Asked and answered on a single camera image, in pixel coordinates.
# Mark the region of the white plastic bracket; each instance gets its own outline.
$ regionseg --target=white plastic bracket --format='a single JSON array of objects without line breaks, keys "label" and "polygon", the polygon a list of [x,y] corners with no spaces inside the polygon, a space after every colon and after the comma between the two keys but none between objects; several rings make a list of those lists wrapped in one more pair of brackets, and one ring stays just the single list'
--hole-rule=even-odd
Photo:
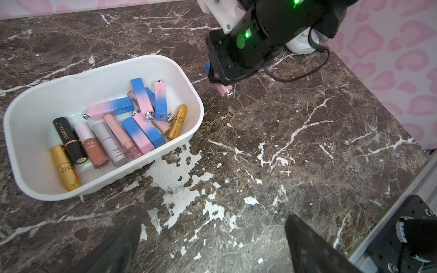
[{"label": "white plastic bracket", "polygon": [[237,0],[197,0],[204,13],[212,14],[228,34],[246,13]]}]

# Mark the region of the brown marble surface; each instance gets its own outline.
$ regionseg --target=brown marble surface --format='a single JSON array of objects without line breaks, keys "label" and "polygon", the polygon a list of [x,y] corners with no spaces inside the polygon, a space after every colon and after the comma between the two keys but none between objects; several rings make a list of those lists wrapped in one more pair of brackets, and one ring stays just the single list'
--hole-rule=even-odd
[{"label": "brown marble surface", "polygon": [[[134,272],[290,272],[289,213],[345,255],[371,230],[427,154],[335,54],[220,97],[203,69],[218,26],[191,0],[0,21],[2,118],[28,87],[145,54],[174,59],[205,107],[189,144],[83,201],[25,196],[1,134],[0,272],[64,272],[132,214],[147,234]],[[271,70],[324,58],[287,51]]]}]

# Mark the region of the gold lipstick tube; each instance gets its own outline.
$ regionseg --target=gold lipstick tube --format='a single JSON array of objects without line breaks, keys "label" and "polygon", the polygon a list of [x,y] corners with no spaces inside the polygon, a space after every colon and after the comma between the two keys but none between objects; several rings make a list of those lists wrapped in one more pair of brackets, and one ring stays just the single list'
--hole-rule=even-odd
[{"label": "gold lipstick tube", "polygon": [[179,110],[177,111],[176,117],[171,124],[170,131],[167,136],[169,140],[173,140],[179,136],[180,131],[182,130],[182,125],[185,121],[185,116],[187,115],[187,110],[188,108],[185,104],[182,104],[179,107]]},{"label": "gold lipstick tube", "polygon": [[74,190],[80,187],[80,180],[76,173],[73,161],[68,156],[63,145],[58,145],[50,149],[53,162],[64,182],[67,190]]}]

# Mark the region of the black cable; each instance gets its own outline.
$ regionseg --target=black cable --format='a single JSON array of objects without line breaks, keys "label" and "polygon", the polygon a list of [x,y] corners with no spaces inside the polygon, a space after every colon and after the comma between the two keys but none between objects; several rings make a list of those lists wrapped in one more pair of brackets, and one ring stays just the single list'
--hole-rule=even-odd
[{"label": "black cable", "polygon": [[404,255],[405,246],[406,244],[403,243],[401,247],[401,251],[399,252],[398,262],[396,263],[396,266],[398,268],[398,273],[401,273],[402,256]]},{"label": "black cable", "polygon": [[310,45],[312,48],[315,48],[315,49],[320,50],[320,51],[322,51],[322,52],[323,52],[323,51],[326,51],[326,52],[328,53],[328,56],[326,57],[326,60],[325,60],[321,65],[319,65],[318,67],[316,67],[313,71],[310,71],[310,72],[305,73],[305,74],[303,74],[303,75],[300,75],[300,76],[297,76],[297,77],[294,77],[294,78],[291,78],[291,79],[280,79],[280,78],[277,78],[275,75],[273,75],[272,72],[270,72],[269,69],[266,67],[266,63],[264,63],[264,64],[263,64],[263,67],[264,67],[264,71],[265,71],[265,73],[266,73],[270,78],[274,79],[274,80],[277,81],[277,82],[281,82],[281,83],[290,83],[290,82],[294,82],[294,81],[299,80],[299,79],[303,79],[303,78],[305,78],[306,76],[309,76],[309,75],[313,74],[314,72],[317,72],[319,69],[321,69],[321,68],[326,64],[326,62],[327,62],[328,59],[329,59],[329,49],[328,49],[327,47],[323,46],[323,45],[319,45],[319,44],[317,44],[316,42],[314,42],[314,41],[312,40],[312,38],[311,38],[311,32],[312,32],[312,27],[309,29],[309,33],[308,33],[308,43],[309,43],[309,45]]}]

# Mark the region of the pink wall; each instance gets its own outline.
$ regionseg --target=pink wall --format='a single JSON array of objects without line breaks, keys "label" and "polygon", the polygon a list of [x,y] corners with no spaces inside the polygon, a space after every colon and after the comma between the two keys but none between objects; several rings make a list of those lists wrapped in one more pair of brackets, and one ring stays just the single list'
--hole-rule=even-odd
[{"label": "pink wall", "polygon": [[360,0],[328,45],[422,147],[437,148],[437,0]]},{"label": "pink wall", "polygon": [[0,0],[0,20],[176,0]]}]

